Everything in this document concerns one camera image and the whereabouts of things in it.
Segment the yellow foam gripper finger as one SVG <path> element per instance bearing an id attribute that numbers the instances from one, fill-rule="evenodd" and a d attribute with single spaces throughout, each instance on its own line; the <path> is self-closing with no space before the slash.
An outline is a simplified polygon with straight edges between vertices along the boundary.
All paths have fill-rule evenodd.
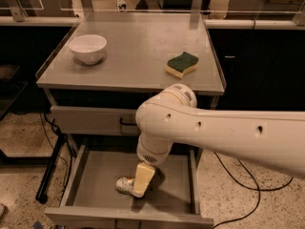
<path id="1" fill-rule="evenodd" d="M 142 198 L 153 179 L 155 168 L 144 162 L 141 162 L 136 167 L 132 194 L 137 198 Z"/>

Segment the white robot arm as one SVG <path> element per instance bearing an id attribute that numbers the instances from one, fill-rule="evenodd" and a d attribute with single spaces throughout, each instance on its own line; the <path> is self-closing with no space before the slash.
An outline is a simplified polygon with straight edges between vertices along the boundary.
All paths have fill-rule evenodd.
<path id="1" fill-rule="evenodd" d="M 174 143 L 181 143 L 305 177 L 304 112 L 215 111 L 196 105 L 195 94 L 183 84 L 142 103 L 135 114 L 139 159 L 158 166 Z"/>

